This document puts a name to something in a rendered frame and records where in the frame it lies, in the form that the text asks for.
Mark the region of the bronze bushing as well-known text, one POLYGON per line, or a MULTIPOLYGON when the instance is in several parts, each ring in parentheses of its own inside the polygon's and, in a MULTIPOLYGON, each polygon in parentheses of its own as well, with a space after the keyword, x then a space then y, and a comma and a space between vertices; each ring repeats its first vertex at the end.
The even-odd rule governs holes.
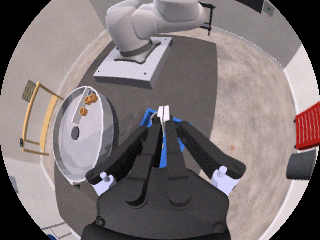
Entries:
POLYGON ((84 103, 86 103, 87 105, 91 105, 92 102, 88 99, 89 96, 87 96, 85 99, 84 99, 84 103))
POLYGON ((94 94, 91 94, 90 97, 89 97, 89 100, 93 103, 96 103, 97 100, 98 100, 98 97, 94 94), (92 99, 92 100, 91 100, 92 99))
POLYGON ((79 114, 80 114, 80 115, 83 115, 83 116, 86 116, 87 113, 88 113, 88 110, 85 109, 85 108, 83 108, 83 107, 82 107, 82 108, 80 109, 80 111, 79 111, 79 114))

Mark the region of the grey round turning table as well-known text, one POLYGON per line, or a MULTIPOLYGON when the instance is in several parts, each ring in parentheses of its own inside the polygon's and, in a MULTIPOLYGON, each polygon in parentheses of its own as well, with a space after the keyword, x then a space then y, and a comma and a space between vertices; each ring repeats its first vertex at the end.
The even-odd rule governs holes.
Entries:
POLYGON ((118 118, 107 100, 92 87, 82 86, 66 97, 56 115, 52 134, 55 161, 67 180, 79 189, 81 182, 87 182, 85 174, 118 147, 118 118), (84 99, 90 90, 98 100, 87 105, 84 99), (86 116, 79 114, 82 107, 88 110, 86 116))

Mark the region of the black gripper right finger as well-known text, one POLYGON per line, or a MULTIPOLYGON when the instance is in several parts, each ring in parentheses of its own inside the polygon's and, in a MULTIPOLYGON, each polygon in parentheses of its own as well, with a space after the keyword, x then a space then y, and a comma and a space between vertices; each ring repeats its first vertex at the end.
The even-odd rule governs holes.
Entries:
POLYGON ((169 115, 169 106, 164 106, 163 120, 166 138, 167 192, 170 204, 184 207, 192 196, 178 138, 211 180, 211 184, 228 196, 245 173, 246 165, 222 152, 188 121, 174 123, 173 116, 169 115))

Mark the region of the blue plastic crate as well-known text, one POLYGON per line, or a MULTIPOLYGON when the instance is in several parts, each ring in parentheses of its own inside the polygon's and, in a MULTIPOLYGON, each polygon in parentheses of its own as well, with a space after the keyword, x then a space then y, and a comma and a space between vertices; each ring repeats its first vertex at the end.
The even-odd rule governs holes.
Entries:
MULTIPOLYGON (((150 118, 152 116, 153 113, 155 112, 158 112, 158 111, 155 111, 155 110, 152 110, 152 109, 147 109, 142 121, 141 121, 141 125, 146 125, 147 127, 150 127, 152 125, 151 121, 150 121, 150 118)), ((175 117, 173 117, 173 120, 174 120, 174 123, 176 124, 179 124, 180 119, 177 119, 175 117)), ((181 149, 181 152, 183 151, 184 149, 184 145, 183 143, 180 141, 180 139, 178 138, 179 140, 179 144, 180 144, 180 149, 181 149)), ((161 160, 160 160, 160 167, 159 168, 162 168, 162 167, 166 167, 166 138, 163 137, 163 143, 164 143, 164 148, 162 149, 162 153, 161 153, 161 160)))

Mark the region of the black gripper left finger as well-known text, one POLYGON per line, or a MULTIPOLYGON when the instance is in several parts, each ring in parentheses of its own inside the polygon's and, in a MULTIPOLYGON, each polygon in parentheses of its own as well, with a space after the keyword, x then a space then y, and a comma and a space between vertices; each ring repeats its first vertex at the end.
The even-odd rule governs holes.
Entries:
POLYGON ((139 126, 101 164, 86 173, 85 178, 98 196, 127 176, 131 170, 120 195, 131 206, 139 206, 144 202, 151 168, 160 167, 165 136, 163 119, 162 106, 159 107, 158 115, 151 118, 150 127, 139 126))

